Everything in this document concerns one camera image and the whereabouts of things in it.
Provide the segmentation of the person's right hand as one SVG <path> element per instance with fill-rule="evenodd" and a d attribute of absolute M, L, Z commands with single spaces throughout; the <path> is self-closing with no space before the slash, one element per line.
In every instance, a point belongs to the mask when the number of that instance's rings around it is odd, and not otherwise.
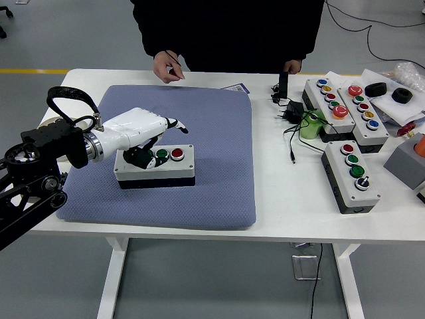
<path fill-rule="evenodd" d="M 178 55 L 170 50 L 155 55 L 153 72 L 165 84 L 185 79 Z"/>

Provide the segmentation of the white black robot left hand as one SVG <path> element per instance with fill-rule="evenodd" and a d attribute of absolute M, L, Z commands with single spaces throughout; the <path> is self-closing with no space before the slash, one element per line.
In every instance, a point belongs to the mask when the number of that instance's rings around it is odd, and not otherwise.
<path fill-rule="evenodd" d="M 93 160 L 102 161 L 121 150 L 127 163 L 141 169 L 159 167 L 167 162 L 168 157 L 155 156 L 151 149 L 170 128 L 176 128 L 184 134 L 189 132 L 176 119 L 133 108 L 105 122 L 102 132 L 93 133 L 96 137 Z"/>

